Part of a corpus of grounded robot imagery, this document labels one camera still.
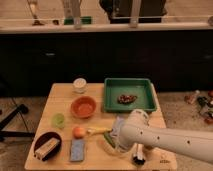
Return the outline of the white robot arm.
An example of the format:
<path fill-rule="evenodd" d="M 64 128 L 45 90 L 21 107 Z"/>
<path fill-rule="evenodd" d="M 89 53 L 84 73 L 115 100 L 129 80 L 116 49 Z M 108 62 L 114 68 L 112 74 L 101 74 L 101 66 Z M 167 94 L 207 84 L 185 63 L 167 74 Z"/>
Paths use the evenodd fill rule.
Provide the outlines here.
<path fill-rule="evenodd" d="M 148 122 L 144 110 L 134 109 L 120 125 L 118 149 L 127 152 L 138 143 L 213 164 L 213 133 L 153 127 Z"/>

